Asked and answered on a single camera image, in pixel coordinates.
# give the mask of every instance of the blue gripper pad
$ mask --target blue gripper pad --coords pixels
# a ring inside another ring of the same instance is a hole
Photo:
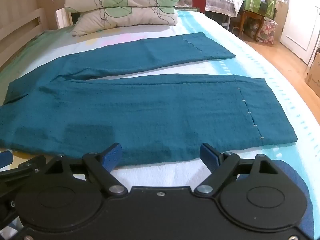
[[[272,160],[272,162],[278,166],[304,193],[307,198],[307,210],[304,213],[299,228],[307,234],[311,239],[314,239],[314,220],[312,212],[312,202],[310,199],[310,194],[308,187],[300,175],[292,168],[288,163],[281,160]],[[238,179],[245,179],[248,174],[242,174]]]
[[[120,162],[122,158],[122,147],[120,143],[114,143],[108,149],[101,153],[102,166],[108,171],[111,172]]]
[[[200,146],[200,159],[212,173],[223,162],[223,154],[209,144],[203,143]]]
[[[13,162],[13,155],[10,151],[0,153],[0,168],[10,165]]]

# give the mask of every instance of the wooden furniture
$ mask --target wooden furniture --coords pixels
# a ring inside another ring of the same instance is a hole
[[[192,0],[192,6],[205,12],[206,0]],[[44,30],[56,30],[56,11],[64,0],[0,0],[0,71],[23,46]]]
[[[232,31],[231,31],[231,33],[233,33],[233,34],[235,34],[234,33],[234,30],[235,29],[238,29],[238,31],[239,31],[239,34],[238,34],[238,36],[240,35],[240,22],[234,22],[233,24],[232,24]]]
[[[243,25],[245,20],[247,19],[247,17],[251,17],[253,19],[257,19],[260,20],[260,24],[259,27],[257,29],[256,35],[254,36],[255,41],[258,41],[258,33],[261,30],[263,23],[264,23],[264,16],[251,12],[251,11],[247,11],[247,10],[242,10],[241,12],[241,20],[240,20],[240,30],[239,30],[239,38],[242,36],[243,34]]]

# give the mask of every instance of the cardboard box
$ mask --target cardboard box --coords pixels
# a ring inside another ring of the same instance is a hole
[[[306,83],[320,97],[320,53],[317,52],[315,60],[306,77]]]
[[[273,20],[278,24],[278,26],[275,31],[274,41],[279,42],[283,32],[285,20],[287,19],[289,5],[277,0],[276,9],[277,13],[275,14]]]

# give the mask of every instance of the metal screw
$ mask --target metal screw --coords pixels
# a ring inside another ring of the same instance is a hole
[[[109,191],[112,193],[120,194],[120,193],[124,192],[124,187],[121,185],[113,185],[109,188]]]
[[[213,188],[209,185],[200,185],[197,187],[197,190],[201,193],[208,194],[213,191]]]
[[[164,193],[164,192],[158,192],[157,195],[158,195],[159,197],[164,197],[165,193]]]

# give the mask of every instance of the white door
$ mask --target white door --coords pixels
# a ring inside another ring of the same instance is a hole
[[[288,16],[280,42],[303,60],[310,63],[319,45],[320,0],[290,0]]]

